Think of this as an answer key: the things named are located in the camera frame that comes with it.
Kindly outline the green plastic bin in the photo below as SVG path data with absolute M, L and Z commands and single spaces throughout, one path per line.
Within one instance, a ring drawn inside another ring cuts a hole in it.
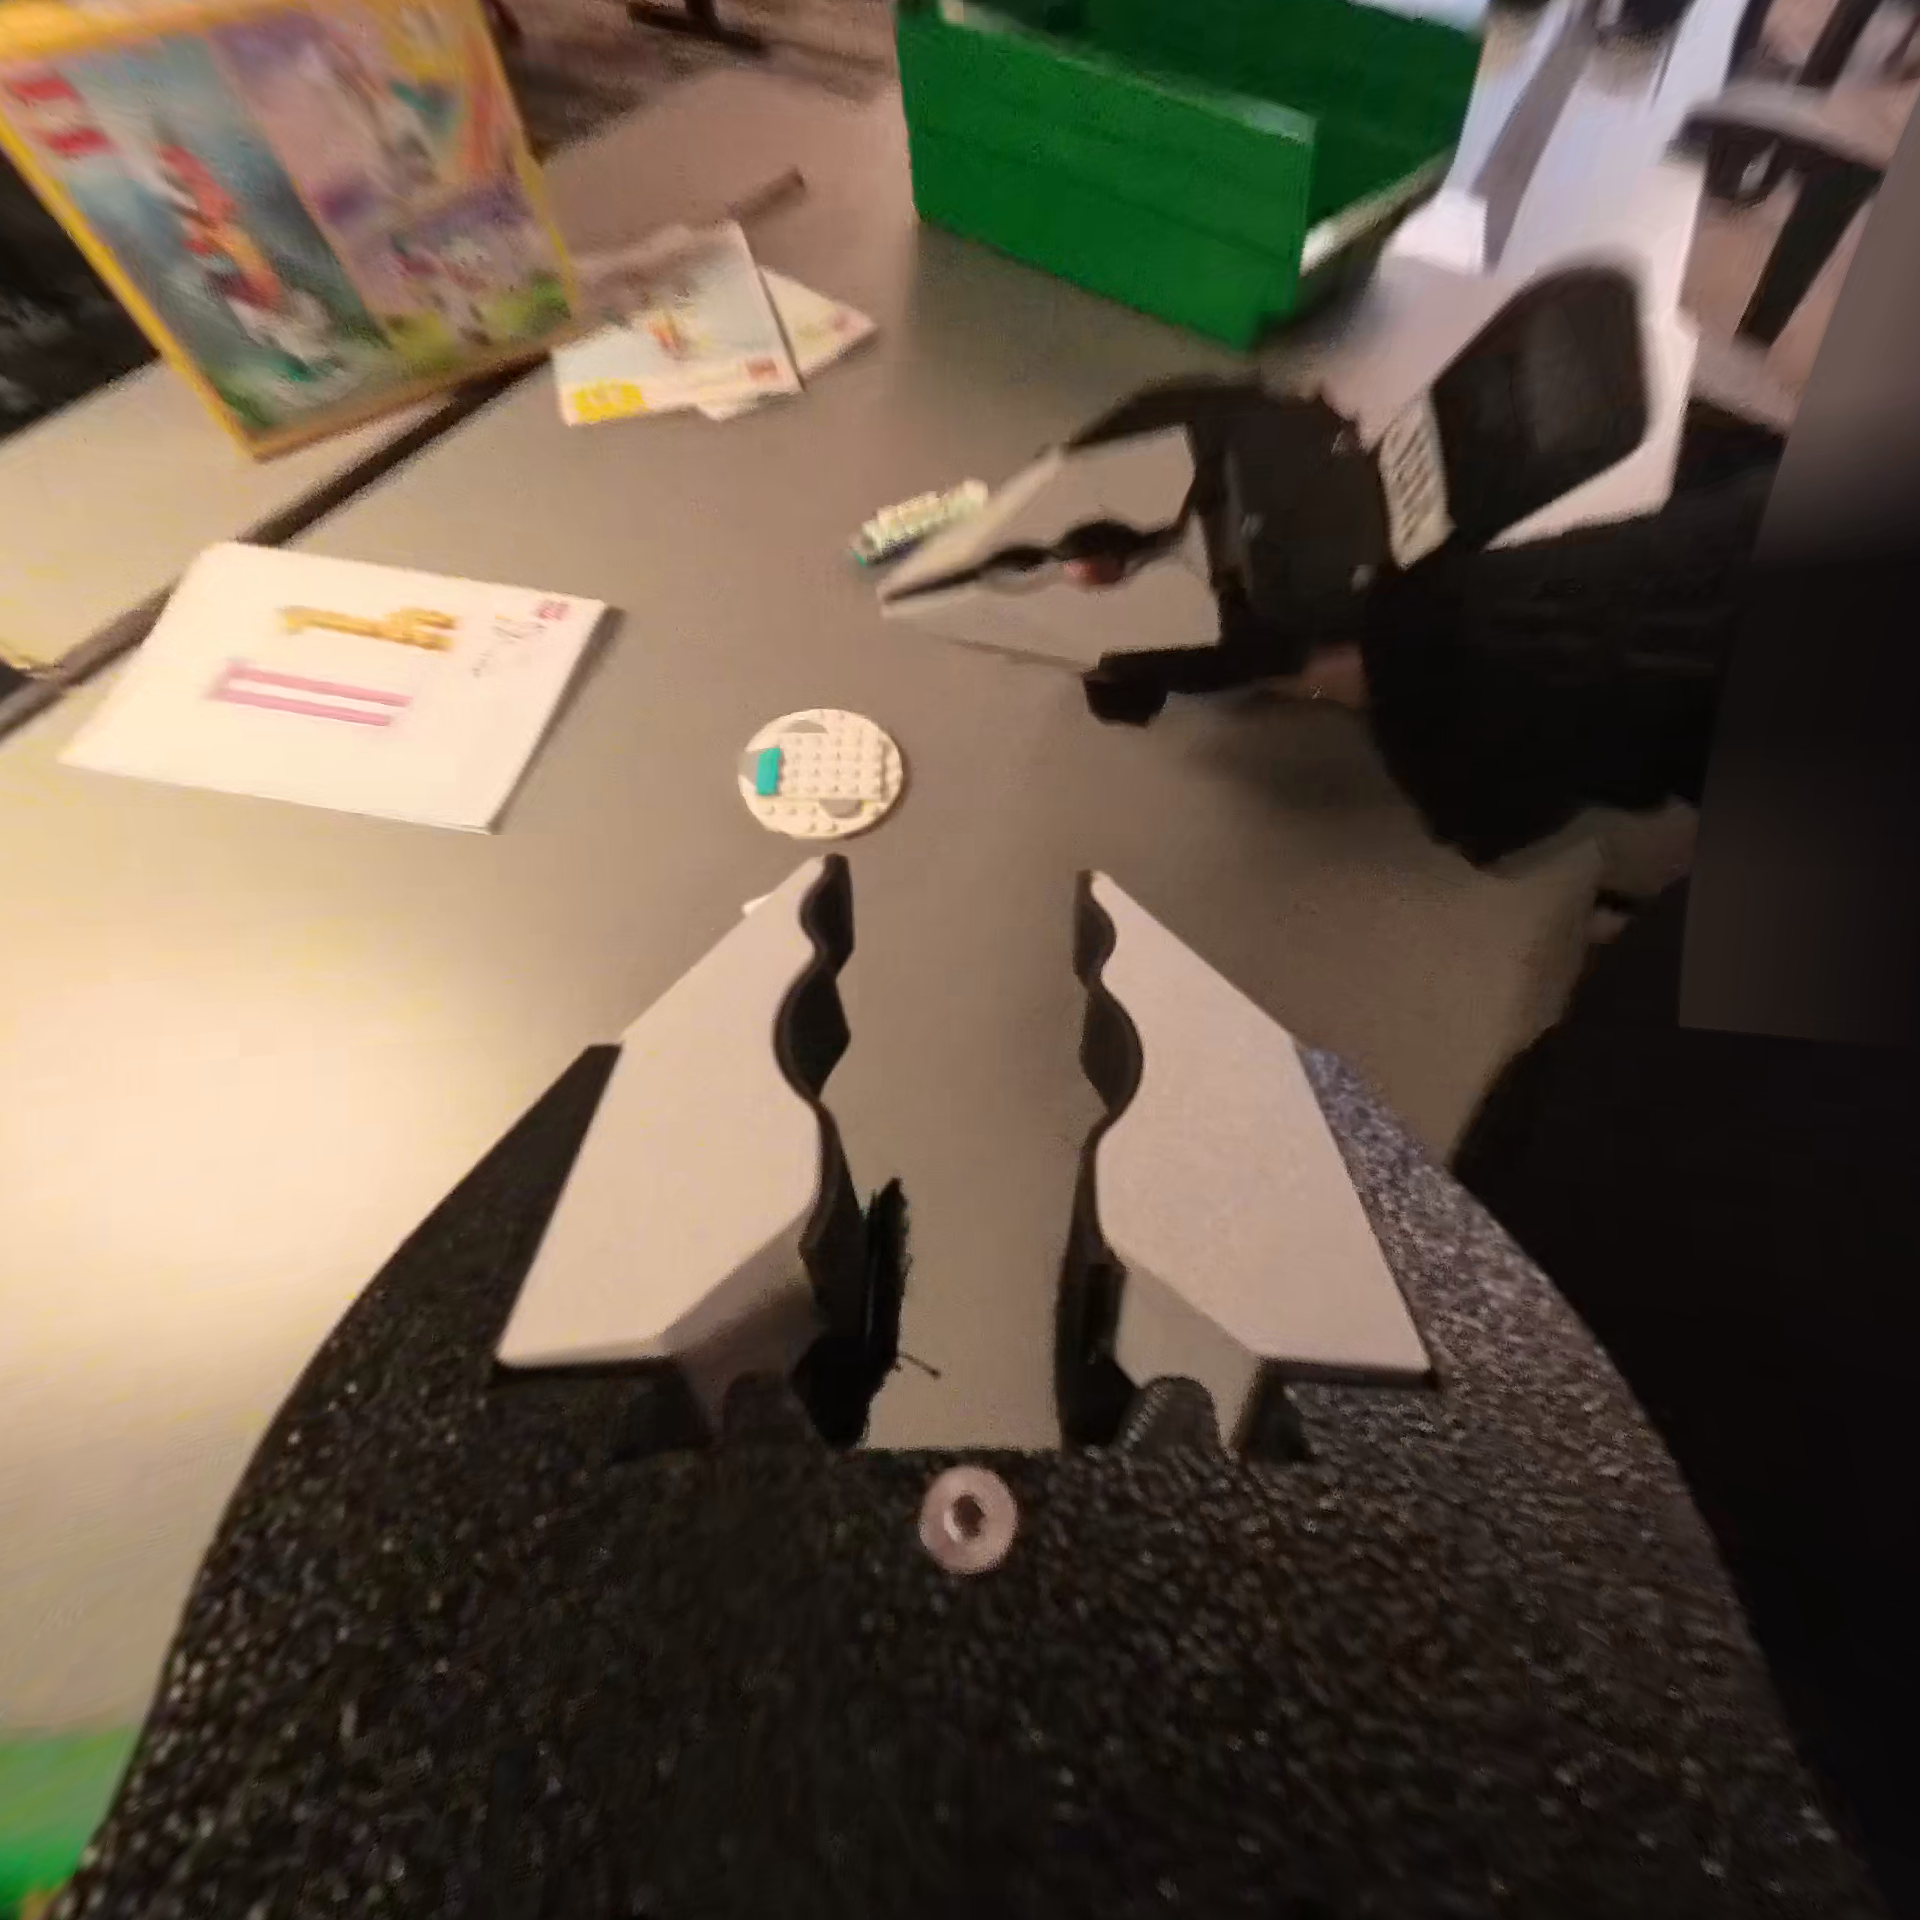
M 923 224 L 1248 352 L 1444 181 L 1483 5 L 896 5 Z

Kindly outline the white round studded plate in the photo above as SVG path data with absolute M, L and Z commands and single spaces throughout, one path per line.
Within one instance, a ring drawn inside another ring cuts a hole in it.
M 870 717 L 803 709 L 766 723 L 735 758 L 735 793 L 762 829 L 798 844 L 836 844 L 888 819 L 904 790 L 904 758 Z

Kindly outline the person's black clothing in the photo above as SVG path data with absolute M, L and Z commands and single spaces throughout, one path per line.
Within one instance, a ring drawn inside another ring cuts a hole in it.
M 1558 1024 L 1454 1169 L 1643 1405 L 1795 1740 L 1916 1915 L 1916 1057 Z

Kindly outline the green plastic object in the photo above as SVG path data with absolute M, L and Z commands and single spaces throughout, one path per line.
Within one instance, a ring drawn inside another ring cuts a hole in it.
M 2 1740 L 2 1915 L 43 1915 L 74 1879 L 125 1773 L 138 1728 Z

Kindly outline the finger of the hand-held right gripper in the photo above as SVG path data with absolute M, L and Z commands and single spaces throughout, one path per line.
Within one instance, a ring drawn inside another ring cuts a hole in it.
M 877 588 L 885 605 L 952 591 L 1023 591 L 1079 567 L 1124 576 L 1174 557 L 1192 515 L 1196 455 L 1186 431 L 1060 446 L 923 541 Z
M 1210 579 L 1186 559 L 1155 559 L 1124 581 L 1085 588 L 1062 561 L 915 565 L 877 588 L 879 612 L 940 639 L 1091 671 L 1107 655 L 1210 645 Z

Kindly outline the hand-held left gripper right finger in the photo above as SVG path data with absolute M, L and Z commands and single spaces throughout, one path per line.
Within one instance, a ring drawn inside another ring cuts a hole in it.
M 1158 1382 L 1229 1453 L 1303 1453 L 1295 1384 L 1432 1389 L 1432 1358 L 1279 1020 L 1112 875 L 1071 892 L 1076 1155 L 1060 1428 L 1117 1445 Z

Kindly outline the folded paper leaflet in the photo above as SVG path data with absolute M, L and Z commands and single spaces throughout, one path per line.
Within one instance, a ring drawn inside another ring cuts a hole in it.
M 725 415 L 805 388 L 740 222 L 580 256 L 580 324 L 550 352 L 564 424 Z
M 877 332 L 866 312 L 781 272 L 762 270 L 759 277 L 803 385 L 863 347 Z

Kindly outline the yellow toy set box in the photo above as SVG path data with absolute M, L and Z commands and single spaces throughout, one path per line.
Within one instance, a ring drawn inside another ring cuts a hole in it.
M 586 319 L 502 5 L 2 12 L 6 174 L 248 457 Z

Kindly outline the white instruction booklet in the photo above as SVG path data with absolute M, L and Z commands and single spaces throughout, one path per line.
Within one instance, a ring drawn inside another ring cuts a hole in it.
M 62 766 L 491 831 L 607 616 L 573 591 L 215 543 Z

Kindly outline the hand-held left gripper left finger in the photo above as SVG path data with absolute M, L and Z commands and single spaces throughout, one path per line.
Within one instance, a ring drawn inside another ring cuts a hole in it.
M 851 1039 L 844 854 L 798 863 L 615 1044 L 495 1342 L 502 1384 L 624 1381 L 640 1448 L 716 1443 L 740 1384 L 858 1446 L 899 1367 L 904 1188 L 827 1109 Z

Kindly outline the white teal brick strip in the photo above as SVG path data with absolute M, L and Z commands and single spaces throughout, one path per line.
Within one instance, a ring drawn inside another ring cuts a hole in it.
M 866 516 L 848 547 L 862 568 L 886 568 L 979 515 L 992 499 L 987 481 L 968 478 L 912 494 Z

